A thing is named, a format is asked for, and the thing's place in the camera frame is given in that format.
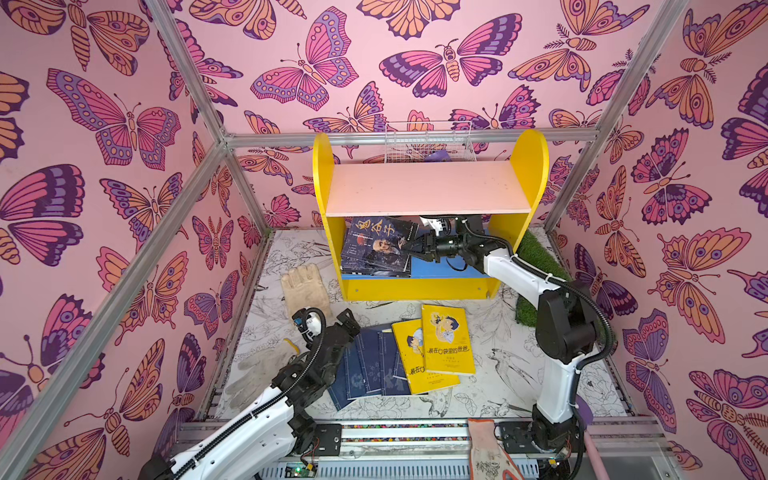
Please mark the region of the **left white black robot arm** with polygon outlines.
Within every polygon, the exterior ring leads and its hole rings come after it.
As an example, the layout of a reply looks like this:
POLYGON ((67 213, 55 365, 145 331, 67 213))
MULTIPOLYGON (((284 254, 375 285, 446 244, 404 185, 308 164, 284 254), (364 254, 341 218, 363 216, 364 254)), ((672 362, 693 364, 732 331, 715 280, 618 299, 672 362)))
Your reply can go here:
POLYGON ((281 368, 255 401, 209 437, 170 459, 153 455, 141 479, 251 479, 312 448, 317 424, 306 409, 336 381, 360 325, 349 309, 327 321, 322 310, 302 308, 292 320, 309 352, 281 368))

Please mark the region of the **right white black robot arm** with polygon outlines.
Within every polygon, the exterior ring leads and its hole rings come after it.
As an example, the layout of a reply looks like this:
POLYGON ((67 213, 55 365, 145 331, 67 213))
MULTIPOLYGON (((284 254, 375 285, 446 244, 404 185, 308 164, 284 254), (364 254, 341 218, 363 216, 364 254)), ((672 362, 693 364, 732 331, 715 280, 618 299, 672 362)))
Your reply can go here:
POLYGON ((586 430, 577 404, 582 371, 606 358, 615 343, 604 312, 586 287, 523 260, 508 240, 484 233, 478 215, 426 216, 420 221, 426 232, 403 245, 408 255, 434 263, 460 257, 536 308, 536 341, 548 362, 532 408, 532 444, 542 452, 581 444, 586 430))

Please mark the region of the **purple old man book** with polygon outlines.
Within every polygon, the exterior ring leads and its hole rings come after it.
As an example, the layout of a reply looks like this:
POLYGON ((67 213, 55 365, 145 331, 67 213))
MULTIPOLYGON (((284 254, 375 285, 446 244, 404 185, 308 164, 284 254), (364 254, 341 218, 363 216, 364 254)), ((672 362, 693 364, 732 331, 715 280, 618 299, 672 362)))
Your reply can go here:
POLYGON ((341 272, 345 275, 410 278, 411 266, 407 264, 404 271, 396 271, 391 268, 370 264, 364 259, 343 257, 341 259, 341 272))
POLYGON ((401 251, 413 240, 416 223, 393 217, 355 217, 346 230, 341 259, 359 258, 370 264, 404 271, 410 256, 401 251))

